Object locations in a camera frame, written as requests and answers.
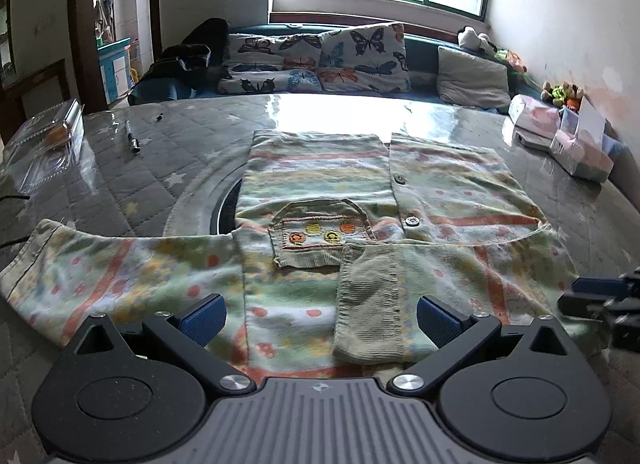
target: door frame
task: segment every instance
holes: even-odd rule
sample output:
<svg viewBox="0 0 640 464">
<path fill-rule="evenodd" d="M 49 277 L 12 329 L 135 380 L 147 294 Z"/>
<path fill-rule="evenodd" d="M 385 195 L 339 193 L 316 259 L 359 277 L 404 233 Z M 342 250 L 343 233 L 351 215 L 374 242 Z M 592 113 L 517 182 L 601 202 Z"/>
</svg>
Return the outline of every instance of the door frame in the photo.
<svg viewBox="0 0 640 464">
<path fill-rule="evenodd" d="M 71 55 L 80 102 L 87 113 L 108 109 L 104 95 L 98 49 L 95 45 L 94 0 L 66 0 Z M 154 57 L 162 50 L 159 0 L 149 0 Z"/>
</svg>

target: blue sofa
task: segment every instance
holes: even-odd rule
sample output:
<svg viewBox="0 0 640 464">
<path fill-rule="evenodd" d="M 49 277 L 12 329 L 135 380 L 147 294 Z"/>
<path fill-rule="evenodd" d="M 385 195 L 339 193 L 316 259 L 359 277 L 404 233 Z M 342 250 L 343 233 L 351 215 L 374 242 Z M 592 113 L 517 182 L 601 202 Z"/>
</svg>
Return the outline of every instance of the blue sofa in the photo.
<svg viewBox="0 0 640 464">
<path fill-rule="evenodd" d="M 232 28 L 233 34 L 259 34 L 263 36 L 282 36 L 288 34 L 308 33 L 319 34 L 329 30 L 341 28 L 339 26 L 317 26 L 302 24 L 270 24 L 252 27 Z M 367 95 L 370 97 L 391 97 L 406 98 L 411 100 L 422 100 L 426 102 L 436 102 L 444 104 L 438 97 L 435 87 L 435 78 L 438 73 L 438 47 L 445 46 L 452 49 L 463 50 L 474 55 L 482 55 L 481 52 L 462 49 L 457 45 L 421 36 L 406 34 L 404 37 L 406 46 L 406 61 L 412 77 L 412 90 L 406 94 L 378 94 L 376 92 L 351 92 L 348 95 Z M 526 93 L 526 86 L 515 82 L 513 68 L 508 63 L 501 62 L 490 56 L 482 56 L 486 59 L 502 63 L 507 66 L 510 80 L 510 92 L 513 97 L 516 93 Z M 209 81 L 200 86 L 189 86 L 187 83 L 175 78 L 154 78 L 142 79 L 129 95 L 129 104 L 144 104 L 146 102 L 161 102 L 164 100 L 176 100 L 184 98 L 208 98 L 208 97 L 228 97 L 216 91 L 218 79 L 213 76 Z"/>
</svg>

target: shirt pocket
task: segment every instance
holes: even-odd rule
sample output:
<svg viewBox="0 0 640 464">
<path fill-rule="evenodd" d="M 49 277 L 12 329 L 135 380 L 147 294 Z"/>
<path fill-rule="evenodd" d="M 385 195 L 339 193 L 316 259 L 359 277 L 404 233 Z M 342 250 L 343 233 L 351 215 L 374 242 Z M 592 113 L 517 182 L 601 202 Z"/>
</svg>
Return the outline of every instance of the shirt pocket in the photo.
<svg viewBox="0 0 640 464">
<path fill-rule="evenodd" d="M 278 267 L 340 265 L 347 241 L 375 240 L 366 213 L 348 199 L 315 199 L 284 206 L 269 225 Z"/>
</svg>

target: paper card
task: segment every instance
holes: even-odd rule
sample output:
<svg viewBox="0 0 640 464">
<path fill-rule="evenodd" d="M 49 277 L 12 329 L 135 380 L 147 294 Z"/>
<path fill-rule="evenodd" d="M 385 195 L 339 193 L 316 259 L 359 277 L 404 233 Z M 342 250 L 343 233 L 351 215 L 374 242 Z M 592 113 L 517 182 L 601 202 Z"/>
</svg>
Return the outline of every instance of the paper card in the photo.
<svg viewBox="0 0 640 464">
<path fill-rule="evenodd" d="M 576 129 L 575 136 L 578 139 L 601 149 L 602 137 L 604 136 L 604 126 L 604 117 L 598 113 L 598 110 L 593 108 L 593 105 L 586 97 L 583 97 L 580 104 L 578 127 Z"/>
</svg>

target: sofa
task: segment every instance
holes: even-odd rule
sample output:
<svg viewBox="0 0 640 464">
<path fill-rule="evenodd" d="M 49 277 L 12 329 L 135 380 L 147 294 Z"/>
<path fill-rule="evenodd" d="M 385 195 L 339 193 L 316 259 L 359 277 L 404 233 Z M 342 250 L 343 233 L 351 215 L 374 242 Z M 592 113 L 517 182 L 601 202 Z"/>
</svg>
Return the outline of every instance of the sofa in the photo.
<svg viewBox="0 0 640 464">
<path fill-rule="evenodd" d="M 321 34 L 328 32 L 337 32 L 344 29 L 341 26 L 317 26 L 307 24 L 268 24 L 251 27 L 232 28 L 229 35 L 235 34 L 258 35 L 258 36 L 290 36 L 294 34 Z M 391 97 L 391 98 L 407 98 L 411 100 L 421 100 L 426 102 L 434 102 L 439 104 L 447 104 L 438 95 L 436 89 L 436 78 L 439 72 L 439 55 L 442 49 L 458 50 L 466 52 L 472 56 L 480 56 L 484 60 L 502 64 L 507 68 L 508 72 L 508 93 L 511 97 L 515 94 L 535 92 L 535 88 L 529 88 L 526 83 L 518 78 L 517 72 L 507 62 L 497 60 L 492 56 L 483 55 L 481 51 L 475 52 L 463 49 L 454 44 L 406 34 L 404 36 L 404 47 L 406 48 L 406 69 L 410 84 L 407 92 L 401 93 L 383 93 L 380 94 L 375 90 L 362 90 L 349 92 L 349 95 L 367 95 L 372 97 Z M 212 53 L 212 57 L 221 57 L 222 54 Z M 194 76 L 192 74 L 180 76 L 177 74 L 167 73 L 162 76 L 145 76 L 134 87 L 129 95 L 129 104 L 131 106 L 137 104 L 145 104 L 147 102 L 161 102 L 164 100 L 176 100 L 185 98 L 211 98 L 226 97 L 231 94 L 224 94 L 218 89 L 220 76 L 224 75 L 225 69 L 222 62 L 215 60 L 202 72 L 202 75 Z M 502 105 L 500 108 L 479 107 L 485 111 L 494 113 L 507 113 L 508 104 Z"/>
</svg>

